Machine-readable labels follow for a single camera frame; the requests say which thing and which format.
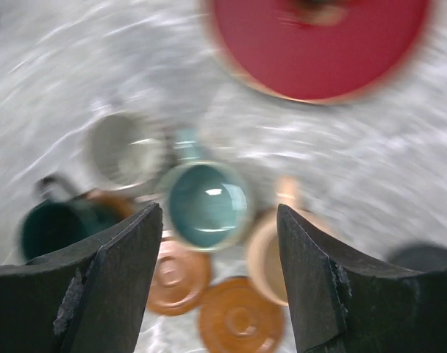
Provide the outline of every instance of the red plate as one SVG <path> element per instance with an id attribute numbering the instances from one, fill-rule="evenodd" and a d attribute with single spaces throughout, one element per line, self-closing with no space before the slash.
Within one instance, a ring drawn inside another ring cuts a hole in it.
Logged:
<path id="1" fill-rule="evenodd" d="M 434 0 L 338 0 L 336 23 L 325 25 L 303 21 L 297 0 L 203 1 L 234 74 L 274 96 L 329 104 L 363 93 L 395 68 L 417 43 Z"/>

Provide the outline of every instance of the mug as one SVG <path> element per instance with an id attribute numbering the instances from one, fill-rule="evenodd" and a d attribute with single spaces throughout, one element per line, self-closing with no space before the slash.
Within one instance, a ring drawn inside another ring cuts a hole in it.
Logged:
<path id="1" fill-rule="evenodd" d="M 236 244 L 254 215 L 246 182 L 233 168 L 206 158 L 192 129 L 177 132 L 174 149 L 181 164 L 158 184 L 174 237 L 197 252 Z"/>
<path id="2" fill-rule="evenodd" d="M 146 194 L 167 163 L 159 122 L 132 113 L 97 120 L 87 131 L 84 150 L 101 188 L 132 198 Z"/>
<path id="3" fill-rule="evenodd" d="M 282 177 L 276 186 L 278 203 L 292 207 L 310 223 L 333 236 L 333 232 L 313 213 L 301 209 L 297 202 L 297 181 Z M 253 286 L 270 301 L 287 306 L 287 293 L 279 256 L 279 238 L 277 236 L 276 211 L 271 210 L 257 222 L 250 235 L 246 251 L 248 275 Z"/>
<path id="4" fill-rule="evenodd" d="M 61 187 L 70 199 L 58 200 L 51 191 L 54 185 Z M 60 175 L 41 179 L 36 191 L 44 201 L 29 212 L 21 227 L 21 249 L 27 260 L 81 241 L 117 224 L 126 215 L 108 206 L 105 196 L 97 191 L 79 196 L 76 188 Z M 95 201 L 100 196 L 102 203 Z"/>

